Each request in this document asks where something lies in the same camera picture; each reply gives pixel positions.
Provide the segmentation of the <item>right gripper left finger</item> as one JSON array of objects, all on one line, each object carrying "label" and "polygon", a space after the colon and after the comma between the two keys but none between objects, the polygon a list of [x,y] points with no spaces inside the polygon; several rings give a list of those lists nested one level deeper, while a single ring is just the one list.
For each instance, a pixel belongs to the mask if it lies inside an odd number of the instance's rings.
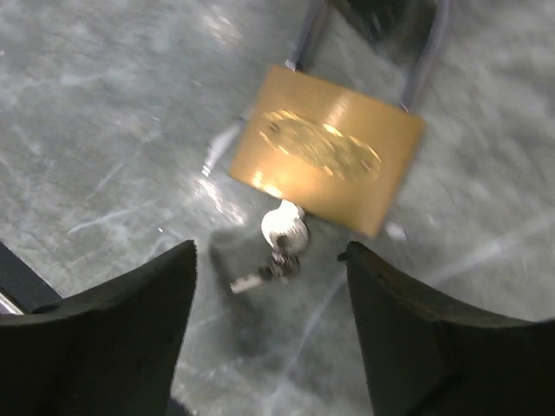
[{"label": "right gripper left finger", "polygon": [[2,414],[187,414],[171,389],[195,288],[185,241],[79,294],[1,314]]}]

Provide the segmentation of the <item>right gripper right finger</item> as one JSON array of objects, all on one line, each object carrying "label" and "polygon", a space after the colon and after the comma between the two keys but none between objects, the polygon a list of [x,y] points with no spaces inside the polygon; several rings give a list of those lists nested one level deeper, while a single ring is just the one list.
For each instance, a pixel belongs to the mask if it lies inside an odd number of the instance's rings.
[{"label": "right gripper right finger", "polygon": [[553,321],[474,307],[358,242],[339,260],[375,414],[553,414]]}]

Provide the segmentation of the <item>small metal key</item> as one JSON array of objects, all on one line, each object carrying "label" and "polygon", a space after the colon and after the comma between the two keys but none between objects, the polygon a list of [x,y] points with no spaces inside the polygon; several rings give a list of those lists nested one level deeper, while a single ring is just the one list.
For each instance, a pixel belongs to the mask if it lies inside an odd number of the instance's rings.
[{"label": "small metal key", "polygon": [[264,215],[260,230],[271,248],[270,259],[255,272],[233,280],[230,289],[234,294],[273,280],[288,282],[300,270],[299,258],[310,241],[304,210],[290,201],[282,200],[278,208]]}]

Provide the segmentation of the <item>brass padlock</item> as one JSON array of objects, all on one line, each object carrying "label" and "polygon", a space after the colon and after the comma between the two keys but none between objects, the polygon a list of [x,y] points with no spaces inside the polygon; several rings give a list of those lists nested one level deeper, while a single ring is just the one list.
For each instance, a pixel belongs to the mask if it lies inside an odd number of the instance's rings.
[{"label": "brass padlock", "polygon": [[[309,75],[331,11],[370,46],[391,52],[426,38],[401,96],[392,103]],[[232,143],[231,176],[277,198],[263,218],[265,237],[282,235],[311,213],[374,236],[424,129],[414,113],[441,51],[448,1],[312,1],[296,46],[269,70],[256,101],[210,142],[202,172],[212,173]]]}]

